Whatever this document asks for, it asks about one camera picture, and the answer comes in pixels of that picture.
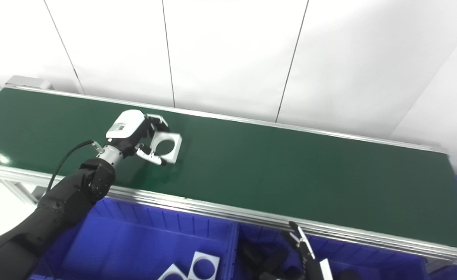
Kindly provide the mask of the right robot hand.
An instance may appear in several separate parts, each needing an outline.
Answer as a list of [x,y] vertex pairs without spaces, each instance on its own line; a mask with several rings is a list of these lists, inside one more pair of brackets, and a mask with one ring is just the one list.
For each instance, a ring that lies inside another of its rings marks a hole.
[[280,233],[285,241],[298,252],[305,280],[333,280],[328,259],[319,261],[301,226],[294,221],[289,221],[288,224],[292,230],[283,230]]

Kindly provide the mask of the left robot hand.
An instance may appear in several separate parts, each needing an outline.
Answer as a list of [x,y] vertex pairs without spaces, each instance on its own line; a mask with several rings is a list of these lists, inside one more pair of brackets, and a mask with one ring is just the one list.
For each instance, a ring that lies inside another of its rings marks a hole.
[[98,155],[112,166],[127,157],[137,155],[145,161],[165,166],[166,160],[154,149],[141,143],[141,139],[153,138],[157,132],[170,132],[168,123],[160,115],[143,114],[142,111],[124,110],[106,133],[107,144]]

